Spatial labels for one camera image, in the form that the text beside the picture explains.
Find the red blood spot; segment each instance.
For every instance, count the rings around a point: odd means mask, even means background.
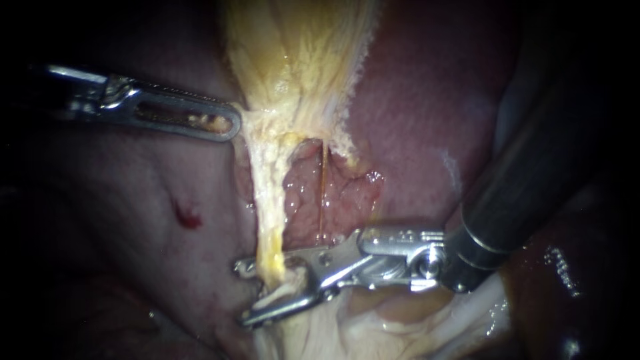
[[[185,229],[197,229],[202,226],[202,218],[193,204],[180,206],[178,201],[173,201],[173,210],[178,223]]]

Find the reddish organ surface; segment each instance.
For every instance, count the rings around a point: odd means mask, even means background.
[[[383,184],[380,173],[370,169],[355,173],[330,151],[323,160],[322,142],[304,142],[284,181],[285,248],[339,243],[369,220]]]

